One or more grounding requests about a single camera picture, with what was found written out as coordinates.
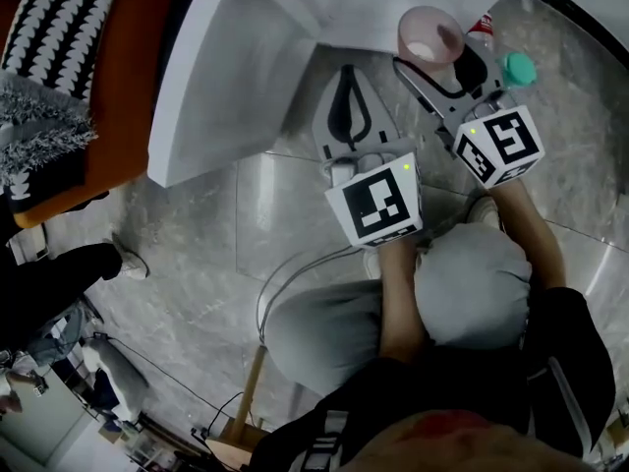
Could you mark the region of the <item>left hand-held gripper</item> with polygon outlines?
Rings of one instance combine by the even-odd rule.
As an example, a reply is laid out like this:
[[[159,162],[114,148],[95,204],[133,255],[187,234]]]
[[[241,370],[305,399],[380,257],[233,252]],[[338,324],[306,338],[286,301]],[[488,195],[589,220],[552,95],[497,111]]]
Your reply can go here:
[[[376,248],[423,228],[416,145],[399,135],[358,67],[345,65],[328,82],[313,136],[330,182],[325,197],[352,246]]]

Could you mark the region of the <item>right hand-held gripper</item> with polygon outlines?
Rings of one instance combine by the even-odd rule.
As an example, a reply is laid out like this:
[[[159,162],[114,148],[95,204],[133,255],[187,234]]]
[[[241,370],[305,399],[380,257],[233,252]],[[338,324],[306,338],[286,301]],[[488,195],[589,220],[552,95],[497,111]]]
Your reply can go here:
[[[395,56],[397,78],[441,118],[440,131],[485,188],[526,174],[544,157],[543,144],[524,104],[515,101],[483,44],[466,44],[454,62],[459,91],[450,92],[414,64]]]

